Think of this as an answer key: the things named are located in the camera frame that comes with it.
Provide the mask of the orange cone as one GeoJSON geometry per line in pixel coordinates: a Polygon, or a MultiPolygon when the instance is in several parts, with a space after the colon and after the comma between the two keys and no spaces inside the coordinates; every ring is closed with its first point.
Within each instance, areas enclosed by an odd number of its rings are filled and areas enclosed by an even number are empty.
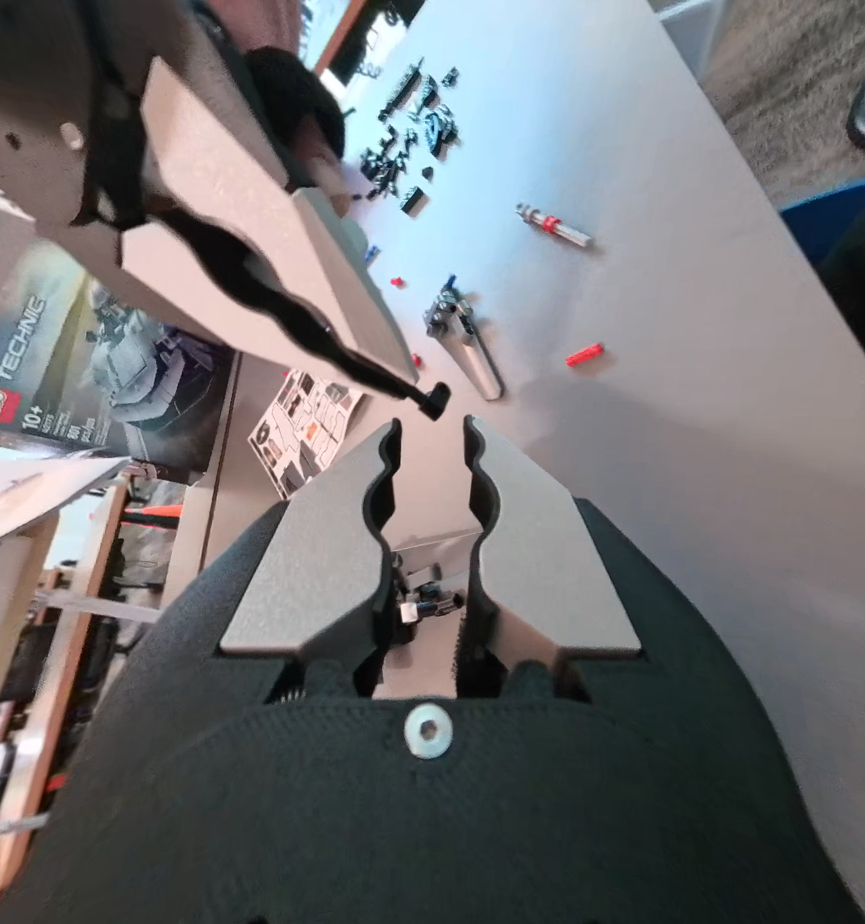
{"type": "Polygon", "coordinates": [[[182,503],[127,507],[121,515],[123,525],[177,530],[184,511],[182,503]]]}

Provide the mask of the lego sticker sheet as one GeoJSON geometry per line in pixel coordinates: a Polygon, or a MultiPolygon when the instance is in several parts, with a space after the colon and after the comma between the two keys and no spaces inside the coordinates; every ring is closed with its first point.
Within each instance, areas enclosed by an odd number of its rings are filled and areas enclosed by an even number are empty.
{"type": "Polygon", "coordinates": [[[297,369],[284,376],[282,389],[248,437],[281,501],[332,465],[364,396],[297,369]]]}

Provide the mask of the office chair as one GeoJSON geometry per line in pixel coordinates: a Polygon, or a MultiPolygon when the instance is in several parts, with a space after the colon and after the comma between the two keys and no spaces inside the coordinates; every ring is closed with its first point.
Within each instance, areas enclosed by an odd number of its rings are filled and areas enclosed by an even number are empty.
{"type": "Polygon", "coordinates": [[[817,268],[865,212],[865,179],[786,205],[779,214],[808,263],[817,268]]]}

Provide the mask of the dark lego set box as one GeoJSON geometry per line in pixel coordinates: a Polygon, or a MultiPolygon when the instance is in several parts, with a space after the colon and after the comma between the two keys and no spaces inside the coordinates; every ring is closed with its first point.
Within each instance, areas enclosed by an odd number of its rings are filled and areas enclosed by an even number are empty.
{"type": "Polygon", "coordinates": [[[51,242],[0,248],[0,440],[128,456],[190,481],[233,352],[133,308],[51,242]]]}

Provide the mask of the person's right hand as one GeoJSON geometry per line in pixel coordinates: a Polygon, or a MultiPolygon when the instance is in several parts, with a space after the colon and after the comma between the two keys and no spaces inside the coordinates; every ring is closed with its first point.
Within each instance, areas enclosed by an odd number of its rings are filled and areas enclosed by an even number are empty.
{"type": "Polygon", "coordinates": [[[298,1],[189,2],[217,45],[267,133],[304,168],[335,214],[348,214],[352,196],[343,170],[346,123],[326,86],[297,53],[302,27],[298,1]]]}

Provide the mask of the grey lego axle, red bush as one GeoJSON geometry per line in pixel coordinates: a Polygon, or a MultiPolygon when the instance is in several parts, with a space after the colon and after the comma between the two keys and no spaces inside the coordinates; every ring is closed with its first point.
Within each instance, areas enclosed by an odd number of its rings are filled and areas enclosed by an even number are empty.
{"type": "Polygon", "coordinates": [[[571,225],[567,225],[562,219],[553,214],[544,213],[527,203],[518,203],[515,212],[525,224],[545,235],[558,238],[581,249],[588,249],[592,245],[593,238],[590,235],[571,225]]]}

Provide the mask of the black lego angle connector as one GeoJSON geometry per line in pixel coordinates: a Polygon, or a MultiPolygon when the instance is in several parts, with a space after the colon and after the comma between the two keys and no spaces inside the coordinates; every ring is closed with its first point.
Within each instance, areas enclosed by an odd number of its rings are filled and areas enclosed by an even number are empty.
{"type": "Polygon", "coordinates": [[[440,419],[451,398],[451,389],[445,382],[438,382],[426,393],[410,384],[403,391],[404,399],[412,401],[422,415],[434,422],[440,419]]]}

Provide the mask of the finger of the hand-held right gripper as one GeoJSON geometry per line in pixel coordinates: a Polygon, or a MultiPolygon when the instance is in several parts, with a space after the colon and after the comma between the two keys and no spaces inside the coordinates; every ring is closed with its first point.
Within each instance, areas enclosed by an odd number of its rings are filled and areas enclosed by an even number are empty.
{"type": "Polygon", "coordinates": [[[274,248],[272,265],[239,237],[168,212],[120,237],[122,270],[207,334],[259,359],[373,395],[405,399],[405,351],[378,291],[322,223],[316,241],[274,248]]]}
{"type": "Polygon", "coordinates": [[[370,276],[364,261],[368,238],[355,220],[335,214],[321,189],[285,191],[284,168],[276,179],[270,175],[161,58],[150,67],[141,115],[151,163],[165,191],[187,214],[234,234],[265,257],[272,265],[267,281],[281,280],[275,270],[283,264],[271,257],[272,250],[283,246],[289,251],[292,243],[316,241],[312,224],[322,223],[346,245],[350,259],[364,268],[378,291],[378,303],[389,313],[396,339],[403,344],[405,382],[417,384],[411,350],[370,276]]]}

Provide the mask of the open instruction booklet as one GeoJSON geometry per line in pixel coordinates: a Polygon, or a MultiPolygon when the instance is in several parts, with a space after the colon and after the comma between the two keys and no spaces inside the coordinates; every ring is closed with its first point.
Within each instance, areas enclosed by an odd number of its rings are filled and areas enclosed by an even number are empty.
{"type": "Polygon", "coordinates": [[[0,541],[115,479],[130,456],[0,459],[0,541]]]}

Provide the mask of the grey lego wing assembly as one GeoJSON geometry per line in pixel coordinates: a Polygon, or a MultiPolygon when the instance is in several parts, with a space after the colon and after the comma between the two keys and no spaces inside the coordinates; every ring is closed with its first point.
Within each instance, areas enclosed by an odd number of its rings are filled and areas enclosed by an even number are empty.
{"type": "Polygon", "coordinates": [[[425,311],[426,335],[445,349],[485,401],[499,401],[505,396],[504,382],[456,279],[454,273],[449,275],[425,311]]]}
{"type": "Polygon", "coordinates": [[[426,621],[460,613],[468,595],[472,549],[479,529],[455,533],[392,552],[397,627],[412,633],[426,621]]]}

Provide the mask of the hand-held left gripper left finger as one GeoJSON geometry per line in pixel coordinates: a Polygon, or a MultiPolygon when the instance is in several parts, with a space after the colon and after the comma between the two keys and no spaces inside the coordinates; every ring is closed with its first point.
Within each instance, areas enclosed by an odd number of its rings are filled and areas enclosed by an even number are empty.
{"type": "Polygon", "coordinates": [[[359,697],[379,686],[398,616],[392,550],[403,428],[381,425],[288,502],[218,645],[228,663],[339,664],[359,697]]]}

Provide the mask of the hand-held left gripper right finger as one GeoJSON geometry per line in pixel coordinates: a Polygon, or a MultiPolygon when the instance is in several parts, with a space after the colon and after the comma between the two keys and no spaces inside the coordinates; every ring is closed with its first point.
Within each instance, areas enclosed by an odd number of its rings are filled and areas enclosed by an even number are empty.
{"type": "Polygon", "coordinates": [[[499,695],[521,664],[630,660],[642,644],[570,491],[482,417],[463,422],[470,552],[455,650],[459,698],[499,695]]]}

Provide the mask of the pile of black lego pieces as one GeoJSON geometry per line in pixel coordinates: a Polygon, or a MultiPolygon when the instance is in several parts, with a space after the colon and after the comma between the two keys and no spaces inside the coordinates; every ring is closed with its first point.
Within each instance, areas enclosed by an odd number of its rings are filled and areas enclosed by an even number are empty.
{"type": "Polygon", "coordinates": [[[435,77],[424,57],[407,64],[375,113],[377,140],[358,154],[366,189],[355,202],[392,202],[409,217],[425,207],[438,164],[459,142],[456,115],[442,97],[459,77],[456,67],[435,77]]]}

